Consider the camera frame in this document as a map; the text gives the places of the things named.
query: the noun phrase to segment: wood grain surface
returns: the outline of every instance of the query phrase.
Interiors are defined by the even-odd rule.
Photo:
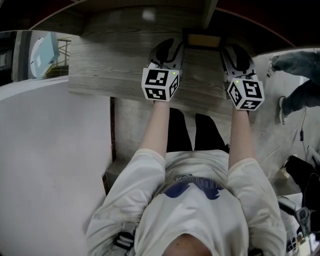
[[[166,7],[129,7],[100,13],[88,20],[83,36],[74,36],[69,60],[69,89],[145,101],[143,68],[160,42],[182,41],[182,28],[200,28],[202,13]],[[172,104],[183,110],[230,121],[220,53],[186,49],[182,79]]]
[[[205,0],[202,16],[202,28],[207,29],[212,18],[212,14],[216,9],[218,0]]]

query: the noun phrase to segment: white curved wall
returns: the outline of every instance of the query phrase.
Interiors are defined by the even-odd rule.
[[[0,87],[3,256],[86,255],[88,222],[105,198],[110,98],[69,93],[67,78],[56,82]]]

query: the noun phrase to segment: white device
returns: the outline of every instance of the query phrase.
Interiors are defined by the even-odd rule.
[[[265,101],[263,83],[258,80],[233,78],[227,92],[237,110],[257,110]]]
[[[144,68],[142,90],[147,100],[169,102],[180,84],[179,70]]]

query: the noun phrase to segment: white t-shirt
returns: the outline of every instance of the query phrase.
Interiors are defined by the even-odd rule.
[[[88,255],[104,255],[124,223],[137,223],[137,256],[161,256],[190,234],[213,256],[285,255],[286,231],[276,195],[256,160],[228,171],[221,150],[171,152],[166,159],[138,150],[122,171],[87,231]]]

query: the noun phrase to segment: blue graphic print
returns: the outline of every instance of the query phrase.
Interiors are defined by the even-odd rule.
[[[168,187],[163,194],[169,198],[177,198],[181,196],[191,184],[196,185],[198,189],[203,191],[209,200],[216,200],[220,196],[219,190],[224,189],[220,184],[209,178],[183,176],[180,177],[175,184]]]

